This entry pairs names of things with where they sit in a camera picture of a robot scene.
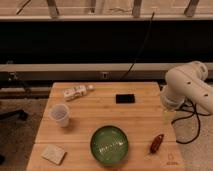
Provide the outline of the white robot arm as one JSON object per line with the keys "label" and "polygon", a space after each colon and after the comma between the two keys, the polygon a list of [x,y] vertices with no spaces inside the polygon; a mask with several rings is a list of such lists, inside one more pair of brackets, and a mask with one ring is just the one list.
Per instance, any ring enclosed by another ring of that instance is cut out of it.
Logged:
{"label": "white robot arm", "polygon": [[160,95],[162,104],[168,109],[177,109],[188,98],[213,114],[213,87],[205,82],[207,76],[208,68],[200,61],[168,70],[165,74],[166,85]]}

